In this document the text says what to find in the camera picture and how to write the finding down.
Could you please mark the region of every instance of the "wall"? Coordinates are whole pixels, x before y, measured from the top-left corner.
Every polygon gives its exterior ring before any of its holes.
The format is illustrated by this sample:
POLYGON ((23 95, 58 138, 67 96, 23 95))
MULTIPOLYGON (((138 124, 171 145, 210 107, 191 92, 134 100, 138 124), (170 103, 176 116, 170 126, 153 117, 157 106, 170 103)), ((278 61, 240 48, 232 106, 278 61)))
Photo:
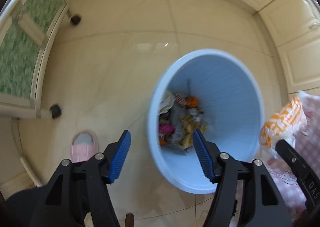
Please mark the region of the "wall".
POLYGON ((24 168, 11 132, 11 118, 0 117, 0 184, 22 172, 24 168))

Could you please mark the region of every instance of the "furniture caster wheel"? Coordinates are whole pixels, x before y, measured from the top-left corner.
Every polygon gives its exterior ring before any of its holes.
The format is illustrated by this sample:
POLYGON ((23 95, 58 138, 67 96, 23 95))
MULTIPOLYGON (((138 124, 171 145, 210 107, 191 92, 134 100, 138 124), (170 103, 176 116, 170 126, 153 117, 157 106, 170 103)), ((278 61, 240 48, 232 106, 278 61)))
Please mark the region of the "furniture caster wheel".
POLYGON ((73 25, 78 25, 81 21, 81 16, 79 15, 74 15, 71 19, 70 19, 70 23, 73 25))
POLYGON ((59 107, 58 104, 52 105, 49 110, 51 111, 51 115, 53 119, 61 116, 61 108, 59 107))

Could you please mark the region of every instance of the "green glass panel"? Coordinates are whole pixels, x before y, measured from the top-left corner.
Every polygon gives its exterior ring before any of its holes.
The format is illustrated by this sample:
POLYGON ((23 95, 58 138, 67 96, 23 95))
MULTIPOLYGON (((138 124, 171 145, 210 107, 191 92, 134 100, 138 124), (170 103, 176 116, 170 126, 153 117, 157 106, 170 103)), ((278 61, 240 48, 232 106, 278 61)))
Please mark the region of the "green glass panel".
POLYGON ((0 92, 30 97, 40 47, 12 23, 0 46, 0 92))

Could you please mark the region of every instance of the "slipper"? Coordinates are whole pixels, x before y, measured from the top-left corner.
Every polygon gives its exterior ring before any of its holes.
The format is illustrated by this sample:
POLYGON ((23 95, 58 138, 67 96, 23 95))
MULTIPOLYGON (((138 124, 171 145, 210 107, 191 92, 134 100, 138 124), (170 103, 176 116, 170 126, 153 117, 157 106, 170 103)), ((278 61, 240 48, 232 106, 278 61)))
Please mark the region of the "slipper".
POLYGON ((73 137, 70 147, 72 163, 89 160, 98 152, 98 140, 93 131, 84 130, 73 137))

